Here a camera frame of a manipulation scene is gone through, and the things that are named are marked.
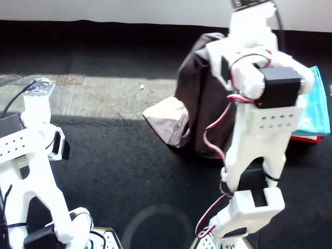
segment red object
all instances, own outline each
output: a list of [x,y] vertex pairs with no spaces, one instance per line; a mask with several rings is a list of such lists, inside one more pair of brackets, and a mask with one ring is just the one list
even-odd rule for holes
[[292,136],[290,140],[295,140],[295,141],[302,141],[306,143],[313,143],[313,144],[318,144],[322,141],[322,137],[318,136],[316,140],[314,139],[307,139],[305,137],[298,137],[298,136]]

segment dark brown cloth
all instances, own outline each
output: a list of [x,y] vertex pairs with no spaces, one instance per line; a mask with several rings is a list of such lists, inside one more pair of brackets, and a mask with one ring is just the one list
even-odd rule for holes
[[[193,149],[207,157],[215,157],[203,141],[205,128],[219,118],[229,101],[230,92],[211,74],[207,43],[223,39],[220,33],[203,34],[182,63],[175,97],[182,101],[189,113],[190,143]],[[216,127],[209,129],[207,138],[224,152],[230,146],[234,126],[235,105]]]

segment wire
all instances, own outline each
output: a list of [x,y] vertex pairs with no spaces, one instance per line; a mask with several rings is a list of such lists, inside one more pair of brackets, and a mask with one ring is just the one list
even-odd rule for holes
[[238,100],[242,103],[253,103],[255,102],[256,100],[252,100],[252,99],[248,99],[242,95],[239,95],[239,94],[230,94],[227,96],[227,99],[228,100]]
[[[5,196],[4,196],[4,205],[3,205],[3,213],[2,213],[3,221],[5,220],[5,217],[6,217],[6,215],[5,215],[5,208],[6,208],[7,198],[9,196],[11,190],[12,190],[12,184],[10,184],[10,186],[9,186],[7,192],[5,193]],[[16,223],[16,224],[11,224],[11,225],[2,224],[1,228],[5,229],[7,231],[10,228],[23,227],[23,226],[26,226],[26,223]],[[6,233],[2,234],[2,236],[5,236],[5,238],[6,238],[6,244],[7,244],[6,246],[7,246],[7,248],[10,248],[8,233],[6,232]]]
[[90,240],[90,242],[91,242],[91,249],[93,249],[93,241],[92,241],[92,240]]
[[90,217],[90,221],[91,221],[91,223],[90,223],[90,230],[92,229],[92,224],[93,224],[93,219],[92,219],[92,216],[89,214],[89,213],[87,213],[87,212],[82,212],[82,213],[79,213],[79,214],[77,214],[76,216],[75,216],[75,218],[77,218],[79,215],[81,215],[81,214],[86,214],[86,215],[88,215],[89,217]]
[[[248,99],[244,96],[241,96],[239,94],[230,94],[227,96],[227,99],[228,100],[238,100],[242,103],[253,103],[255,102],[255,100],[251,100],[251,99]],[[224,152],[216,145],[212,144],[208,138],[207,138],[207,133],[208,133],[208,130],[211,129],[211,128],[214,128],[216,127],[226,116],[227,112],[229,111],[230,109],[230,106],[231,106],[231,103],[229,103],[226,107],[226,109],[224,110],[224,112],[221,114],[221,116],[216,120],[214,121],[212,124],[210,124],[209,126],[207,126],[205,128],[205,132],[203,133],[203,141],[204,143],[206,144],[207,147],[209,147],[210,149],[214,150],[219,158],[222,160],[224,166],[225,166],[225,171],[227,171],[226,169],[226,157],[225,157],[225,154]]]
[[215,208],[222,200],[224,200],[227,195],[222,195],[220,196],[208,209],[207,211],[203,214],[203,216],[200,218],[200,220],[197,222],[196,228],[195,228],[195,235],[198,236],[198,231],[204,220],[206,219],[207,215],[211,212],[213,208]]
[[231,84],[232,84],[232,86],[233,86],[233,88],[234,89],[236,89],[235,88],[235,86],[234,86],[234,76],[233,76],[233,73],[232,73],[232,68],[233,68],[233,66],[237,63],[237,62],[239,62],[239,61],[241,61],[242,59],[244,59],[244,58],[246,58],[246,57],[250,57],[250,56],[261,56],[261,57],[264,57],[266,60],[267,60],[267,64],[265,65],[265,67],[267,67],[267,66],[270,66],[271,65],[271,58],[268,58],[267,56],[265,56],[264,54],[261,54],[261,53],[248,53],[248,54],[245,54],[245,55],[243,55],[243,56],[241,56],[241,57],[239,57],[239,58],[237,58],[230,66],[229,66],[229,71],[230,71],[230,81],[231,81]]
[[200,232],[197,236],[198,239],[203,239],[206,237],[210,232],[212,232],[213,229],[215,229],[216,225],[212,225],[209,227],[205,227],[202,232]]
[[220,182],[219,182],[219,189],[220,189],[221,193],[222,193],[223,195],[228,196],[228,197],[233,197],[233,195],[234,195],[233,193],[227,193],[227,192],[225,192],[225,191],[223,190],[223,186],[222,186],[222,184],[223,184],[223,180],[221,179]]
[[29,85],[27,85],[26,87],[24,87],[19,93],[17,93],[6,105],[4,111],[1,114],[0,119],[4,118],[8,109],[10,108],[10,106],[13,104],[13,102],[22,94],[24,93],[30,86],[32,86],[33,84],[36,83],[37,80],[34,80],[33,82],[31,82]]
[[221,114],[221,116],[215,122],[213,122],[212,124],[210,124],[209,126],[207,126],[205,128],[205,132],[203,134],[203,141],[205,142],[205,144],[207,145],[207,147],[209,147],[210,149],[214,150],[219,155],[219,157],[222,160],[224,166],[226,166],[225,154],[223,153],[223,151],[218,146],[210,143],[210,141],[206,137],[206,134],[208,132],[208,129],[216,127],[216,125],[218,125],[224,119],[224,117],[226,116],[228,110],[230,109],[230,105],[231,105],[231,103],[229,103],[227,105],[227,107],[224,110],[224,112]]
[[90,231],[91,234],[94,234],[94,235],[97,235],[98,237],[102,238],[103,241],[104,241],[104,245],[103,245],[103,249],[105,249],[105,246],[106,246],[106,239],[103,235],[101,235],[100,233],[98,232],[95,232],[95,231]]
[[286,40],[285,40],[285,31],[284,31],[284,24],[281,20],[281,15],[278,9],[278,6],[276,5],[275,0],[272,0],[274,6],[275,6],[275,16],[278,21],[279,25],[279,37],[280,37],[280,51],[286,53]]

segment blue towel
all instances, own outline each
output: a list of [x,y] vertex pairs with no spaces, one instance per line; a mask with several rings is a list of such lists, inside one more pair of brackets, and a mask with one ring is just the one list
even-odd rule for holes
[[321,74],[317,66],[310,68],[315,82],[310,93],[305,94],[307,107],[304,109],[296,136],[327,136],[330,134],[330,121],[327,111],[327,100]]

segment white plastic part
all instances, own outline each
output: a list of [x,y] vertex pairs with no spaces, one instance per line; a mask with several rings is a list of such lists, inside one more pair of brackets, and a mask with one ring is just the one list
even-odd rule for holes
[[74,238],[66,245],[66,249],[85,249],[90,243],[90,228],[93,228],[92,218],[89,216],[89,211],[83,207],[71,212],[74,212],[77,216],[72,221]]
[[[264,157],[263,169],[268,175],[280,178],[289,139],[305,106],[301,96],[292,107],[259,109],[254,104],[238,104],[232,145],[226,154],[227,173],[222,170],[222,179],[232,192],[243,171],[258,157]],[[277,185],[267,181],[269,187]]]
[[264,194],[268,205],[256,207],[250,190],[235,192],[227,207],[210,220],[209,226],[216,226],[212,231],[213,237],[222,239],[239,228],[247,228],[248,234],[254,233],[267,225],[272,217],[285,208],[285,202],[277,187],[265,188]]
[[[12,185],[5,209],[7,224],[26,222],[29,202],[38,197],[51,213],[59,241],[71,241],[71,219],[63,193],[54,181],[42,136],[36,130],[27,128],[0,139],[0,144],[0,155],[3,154],[0,157],[0,188],[3,195]],[[15,158],[20,156],[25,157],[24,164],[22,161],[16,163]],[[22,179],[19,167],[27,165],[29,175]],[[26,227],[11,228],[8,234],[11,248],[22,249],[27,236]]]
[[[235,44],[230,38],[208,43],[206,48],[210,57],[212,75],[216,77],[228,91],[234,90],[234,87],[230,80],[225,80],[222,76],[222,57],[228,61],[228,67],[247,54],[262,54],[269,59],[271,58],[271,54],[262,46],[243,48]],[[264,76],[254,68],[252,64],[266,64],[267,62],[267,59],[262,56],[250,56],[235,63],[232,67],[235,88],[243,92],[248,98],[259,98],[264,91]]]
[[45,88],[46,91],[27,91],[23,94],[25,112],[34,121],[49,123],[51,120],[49,97],[56,83],[47,78],[40,79],[38,82],[50,85]]
[[[54,85],[43,79],[39,82],[43,91],[26,92],[26,111],[21,119],[26,127],[0,139],[0,189],[4,196],[10,185],[5,216],[8,225],[25,223],[30,200],[37,197],[50,211],[57,239],[69,249],[86,247],[91,224],[88,210],[75,209],[75,213],[87,213],[71,221],[61,190],[57,187],[49,160],[61,160],[61,151],[52,153],[55,132],[61,135],[60,148],[65,136],[59,127],[50,124],[48,98]],[[20,169],[29,166],[29,175],[22,179]],[[22,249],[27,236],[25,226],[8,229],[9,244],[13,249]]]
[[276,50],[276,36],[267,26],[267,19],[273,17],[274,13],[275,6],[271,2],[234,12],[228,37],[236,46],[243,48],[264,45]]

